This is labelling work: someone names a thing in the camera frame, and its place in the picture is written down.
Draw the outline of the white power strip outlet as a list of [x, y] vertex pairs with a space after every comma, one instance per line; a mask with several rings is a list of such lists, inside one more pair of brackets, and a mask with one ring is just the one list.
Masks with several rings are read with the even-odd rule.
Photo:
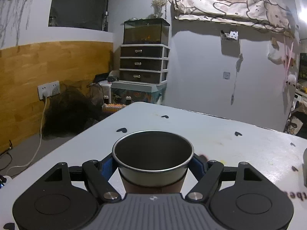
[[44, 98], [58, 95], [60, 94], [60, 82], [54, 81], [51, 83], [39, 85], [37, 87], [37, 92], [39, 95], [39, 100], [43, 100]]

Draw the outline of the paper cup brown sleeve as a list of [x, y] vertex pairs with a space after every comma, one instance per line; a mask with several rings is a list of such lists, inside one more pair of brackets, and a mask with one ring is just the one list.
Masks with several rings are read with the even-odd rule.
[[179, 193], [194, 147], [177, 134], [146, 130], [117, 140], [112, 156], [127, 193]]

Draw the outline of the macrame wall hanging shelf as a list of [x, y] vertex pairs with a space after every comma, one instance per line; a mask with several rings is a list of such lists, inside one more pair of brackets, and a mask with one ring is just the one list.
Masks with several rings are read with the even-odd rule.
[[1, 48], [12, 34], [15, 45], [19, 45], [21, 28], [29, 27], [32, 3], [33, 0], [1, 0]]

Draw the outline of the glass fish tank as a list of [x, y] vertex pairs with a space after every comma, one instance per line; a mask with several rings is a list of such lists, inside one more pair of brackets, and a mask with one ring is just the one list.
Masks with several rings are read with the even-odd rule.
[[162, 18], [124, 22], [123, 44], [169, 44], [170, 24]]

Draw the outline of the white plastic drawer unit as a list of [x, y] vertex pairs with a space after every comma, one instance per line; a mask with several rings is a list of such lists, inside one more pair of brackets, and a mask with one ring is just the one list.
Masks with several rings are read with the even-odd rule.
[[167, 81], [170, 48], [164, 44], [121, 45], [122, 81], [163, 84]]

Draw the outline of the silver metal cup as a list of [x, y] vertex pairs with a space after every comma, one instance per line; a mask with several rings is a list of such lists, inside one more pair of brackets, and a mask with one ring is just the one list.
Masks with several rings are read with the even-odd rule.
[[305, 149], [303, 153], [302, 168], [303, 168], [303, 172], [306, 173], [307, 171], [307, 149]]

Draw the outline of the white wall socket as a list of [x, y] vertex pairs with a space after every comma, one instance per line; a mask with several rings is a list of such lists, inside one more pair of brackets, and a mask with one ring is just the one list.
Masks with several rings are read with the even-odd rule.
[[230, 72], [223, 72], [223, 78], [225, 80], [229, 80], [230, 79]]

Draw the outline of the black window blind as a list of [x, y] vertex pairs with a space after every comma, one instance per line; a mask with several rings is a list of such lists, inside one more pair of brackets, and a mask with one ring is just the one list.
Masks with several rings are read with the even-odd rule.
[[52, 0], [49, 26], [107, 31], [108, 0]]

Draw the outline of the white plush toy hanging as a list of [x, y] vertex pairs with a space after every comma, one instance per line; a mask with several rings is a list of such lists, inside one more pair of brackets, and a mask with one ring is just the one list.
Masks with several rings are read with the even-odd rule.
[[288, 85], [292, 85], [292, 86], [296, 86], [297, 84], [297, 78], [294, 74], [289, 74], [287, 77], [287, 84]]

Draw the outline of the teal cabinet under drawers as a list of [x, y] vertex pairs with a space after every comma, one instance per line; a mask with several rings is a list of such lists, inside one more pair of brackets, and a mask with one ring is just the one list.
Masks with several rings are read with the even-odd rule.
[[147, 84], [129, 81], [115, 81], [111, 85], [112, 102], [126, 104], [126, 98], [130, 97], [131, 102], [147, 102], [162, 104], [167, 82], [162, 84]]

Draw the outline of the dried flower vase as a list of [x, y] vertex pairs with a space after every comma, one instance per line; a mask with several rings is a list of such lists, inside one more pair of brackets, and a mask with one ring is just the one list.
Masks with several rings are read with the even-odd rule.
[[151, 7], [155, 18], [161, 18], [163, 15], [162, 9], [167, 5], [167, 0], [152, 0]]

